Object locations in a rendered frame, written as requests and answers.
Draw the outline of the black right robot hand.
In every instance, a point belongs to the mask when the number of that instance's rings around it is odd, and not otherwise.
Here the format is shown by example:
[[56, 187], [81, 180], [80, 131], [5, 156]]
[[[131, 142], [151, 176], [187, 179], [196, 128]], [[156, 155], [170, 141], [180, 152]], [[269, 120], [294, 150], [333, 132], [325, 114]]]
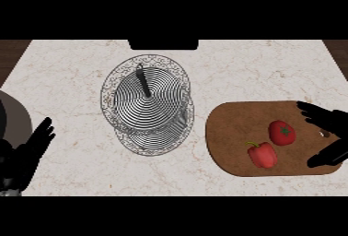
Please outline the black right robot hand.
[[302, 110], [302, 116], [310, 124], [314, 124], [339, 139], [308, 159], [307, 167], [316, 168], [323, 165], [336, 166], [348, 159], [348, 112], [329, 111], [307, 102], [297, 102]]

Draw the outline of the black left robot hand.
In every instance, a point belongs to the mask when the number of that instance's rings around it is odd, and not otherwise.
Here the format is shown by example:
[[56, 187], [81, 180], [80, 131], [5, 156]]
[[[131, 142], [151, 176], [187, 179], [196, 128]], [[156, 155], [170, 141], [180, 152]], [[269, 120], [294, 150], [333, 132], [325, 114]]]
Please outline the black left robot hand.
[[13, 148], [6, 139], [0, 139], [0, 195], [21, 195], [28, 188], [40, 159], [50, 142], [53, 133], [52, 119], [44, 118], [28, 141]]

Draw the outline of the red tomato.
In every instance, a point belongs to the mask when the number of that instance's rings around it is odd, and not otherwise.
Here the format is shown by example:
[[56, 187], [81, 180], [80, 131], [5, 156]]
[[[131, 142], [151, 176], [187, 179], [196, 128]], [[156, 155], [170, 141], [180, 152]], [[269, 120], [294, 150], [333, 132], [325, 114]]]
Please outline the red tomato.
[[286, 146], [295, 142], [297, 133], [292, 126], [286, 122], [280, 120], [273, 121], [270, 123], [269, 132], [270, 132], [270, 141], [273, 142], [274, 145]]

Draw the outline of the brown wooden cutting board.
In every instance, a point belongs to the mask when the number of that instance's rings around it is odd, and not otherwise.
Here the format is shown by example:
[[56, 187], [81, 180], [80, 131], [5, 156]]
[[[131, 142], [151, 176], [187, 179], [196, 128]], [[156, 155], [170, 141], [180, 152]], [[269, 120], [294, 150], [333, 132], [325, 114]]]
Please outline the brown wooden cutting board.
[[[276, 146], [270, 141], [269, 126], [283, 121], [295, 130], [295, 142]], [[335, 172], [341, 165], [307, 167], [307, 160], [339, 138], [305, 121], [297, 101], [226, 102], [211, 111], [205, 124], [207, 147], [220, 168], [241, 177], [320, 175]], [[248, 149], [269, 142], [277, 154], [277, 164], [258, 168]]]

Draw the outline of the red bell pepper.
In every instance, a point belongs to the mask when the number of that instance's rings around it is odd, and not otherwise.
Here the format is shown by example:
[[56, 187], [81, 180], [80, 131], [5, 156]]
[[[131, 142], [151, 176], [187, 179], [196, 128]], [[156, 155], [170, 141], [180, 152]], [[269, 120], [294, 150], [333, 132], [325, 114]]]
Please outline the red bell pepper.
[[252, 141], [246, 142], [251, 145], [248, 149], [248, 154], [252, 159], [252, 163], [258, 168], [271, 168], [277, 164], [277, 155], [273, 146], [269, 142], [261, 144]]

